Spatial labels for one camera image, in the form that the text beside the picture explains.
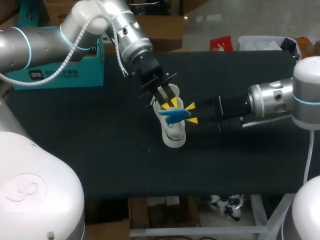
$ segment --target black table surface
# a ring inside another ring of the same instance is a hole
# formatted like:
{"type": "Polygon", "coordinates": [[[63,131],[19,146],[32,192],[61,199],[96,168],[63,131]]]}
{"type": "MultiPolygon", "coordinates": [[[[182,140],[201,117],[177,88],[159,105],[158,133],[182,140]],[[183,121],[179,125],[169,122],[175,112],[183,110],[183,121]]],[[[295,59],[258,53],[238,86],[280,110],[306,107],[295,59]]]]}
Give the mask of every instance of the black table surface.
{"type": "MultiPolygon", "coordinates": [[[[172,83],[185,106],[213,93],[232,96],[289,78],[295,66],[282,51],[157,57],[166,71],[178,72],[172,83]]],[[[31,138],[73,168],[89,199],[284,194],[302,186],[309,132],[290,118],[220,133],[215,125],[187,123],[185,145],[171,149],[153,108],[145,107],[151,96],[139,93],[140,81],[124,79],[116,57],[108,55],[103,87],[12,91],[7,102],[31,138]]],[[[319,171],[313,160],[309,176],[319,171]]]]}

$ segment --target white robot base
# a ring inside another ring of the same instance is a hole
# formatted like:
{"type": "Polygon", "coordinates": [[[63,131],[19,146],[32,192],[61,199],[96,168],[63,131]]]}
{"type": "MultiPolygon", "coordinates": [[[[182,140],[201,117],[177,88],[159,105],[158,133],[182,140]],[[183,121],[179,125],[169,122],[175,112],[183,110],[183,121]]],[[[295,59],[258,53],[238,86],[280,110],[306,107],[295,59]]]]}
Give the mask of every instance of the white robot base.
{"type": "Polygon", "coordinates": [[[84,239],[76,173],[30,139],[0,132],[0,239],[84,239]]]}

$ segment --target yellow spike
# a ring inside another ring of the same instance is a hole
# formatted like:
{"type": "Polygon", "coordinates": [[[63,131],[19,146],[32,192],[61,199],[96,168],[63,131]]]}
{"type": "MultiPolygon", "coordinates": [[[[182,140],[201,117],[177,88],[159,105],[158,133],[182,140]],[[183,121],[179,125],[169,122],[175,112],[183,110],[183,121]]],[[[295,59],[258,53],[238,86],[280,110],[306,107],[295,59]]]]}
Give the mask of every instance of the yellow spike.
{"type": "Polygon", "coordinates": [[[165,110],[169,110],[170,106],[168,103],[163,104],[161,107],[163,107],[165,110]]]}
{"type": "Polygon", "coordinates": [[[196,104],[195,104],[195,102],[193,102],[189,106],[187,106],[185,110],[191,110],[191,109],[195,109],[195,108],[196,108],[196,104]]]}
{"type": "Polygon", "coordinates": [[[175,96],[174,98],[171,99],[171,102],[173,106],[178,109],[178,98],[175,96]]]}
{"type": "Polygon", "coordinates": [[[191,122],[191,123],[194,123],[194,124],[199,124],[197,117],[189,118],[189,119],[186,119],[186,120],[187,120],[188,122],[191,122]]]}

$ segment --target metal frame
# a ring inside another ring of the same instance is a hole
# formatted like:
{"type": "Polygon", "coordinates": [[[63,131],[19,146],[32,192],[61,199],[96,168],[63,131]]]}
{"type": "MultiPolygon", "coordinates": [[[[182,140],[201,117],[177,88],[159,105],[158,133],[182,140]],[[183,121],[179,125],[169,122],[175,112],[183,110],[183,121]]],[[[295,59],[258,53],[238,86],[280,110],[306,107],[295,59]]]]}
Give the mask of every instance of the metal frame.
{"type": "Polygon", "coordinates": [[[295,195],[286,194],[273,212],[270,219],[264,209],[260,195],[251,195],[251,207],[255,226],[226,226],[226,227],[182,227],[182,228],[147,228],[131,229],[130,237],[162,237],[162,236],[209,236],[258,234],[258,240],[275,239],[283,218],[292,203],[295,195]]]}

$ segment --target white cable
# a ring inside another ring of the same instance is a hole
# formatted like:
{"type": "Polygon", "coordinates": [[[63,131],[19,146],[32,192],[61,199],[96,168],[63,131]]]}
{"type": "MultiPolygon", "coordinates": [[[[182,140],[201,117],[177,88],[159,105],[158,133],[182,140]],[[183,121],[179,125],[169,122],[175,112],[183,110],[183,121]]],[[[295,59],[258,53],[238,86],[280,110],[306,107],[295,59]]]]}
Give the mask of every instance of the white cable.
{"type": "Polygon", "coordinates": [[[310,168],[310,163],[311,163],[311,158],[312,158],[312,151],[314,149],[314,141],[315,141],[315,133],[313,130],[311,130],[310,131],[309,151],[308,151],[308,157],[306,159],[306,164],[305,164],[303,184],[306,184],[308,181],[309,168],[310,168]]]}
{"type": "Polygon", "coordinates": [[[111,22],[112,29],[113,29],[113,38],[114,38],[114,47],[115,47],[115,53],[116,53],[116,58],[118,60],[118,64],[120,66],[120,69],[122,71],[123,76],[128,76],[128,72],[124,68],[122,62],[121,62],[121,57],[120,57],[120,51],[119,51],[119,44],[118,44],[118,34],[115,25],[111,22]]]}
{"type": "MultiPolygon", "coordinates": [[[[95,18],[104,18],[104,16],[96,16],[95,18]]],[[[0,73],[0,79],[3,80],[4,82],[8,83],[8,84],[12,84],[12,85],[20,85],[20,86],[25,86],[25,87],[35,87],[35,86],[39,86],[39,85],[43,85],[46,84],[48,82],[50,82],[51,80],[55,79],[61,72],[62,70],[66,67],[66,65],[68,64],[68,62],[70,61],[72,55],[74,54],[81,38],[83,37],[87,27],[89,26],[89,24],[94,20],[94,18],[89,18],[88,21],[86,22],[86,24],[83,26],[82,30],[80,31],[78,37],[76,38],[73,46],[71,47],[71,50],[69,51],[68,55],[66,56],[65,60],[63,61],[63,63],[61,64],[61,66],[58,68],[57,71],[55,71],[54,74],[52,74],[51,76],[41,80],[41,81],[36,81],[36,82],[23,82],[23,81],[18,81],[18,80],[14,80],[11,78],[8,78],[6,76],[4,76],[3,74],[0,73]]]]}
{"type": "Polygon", "coordinates": [[[249,123],[245,123],[242,125],[243,128],[247,128],[247,127],[252,127],[255,125],[259,125],[259,124],[267,124],[267,123],[271,123],[274,121],[278,121],[278,120],[282,120],[282,119],[287,119],[290,118],[291,115],[285,115],[285,116],[279,116],[279,117],[275,117],[275,118],[271,118],[271,119],[267,119],[267,120],[262,120],[262,121],[253,121],[253,122],[249,122],[249,123]]]}

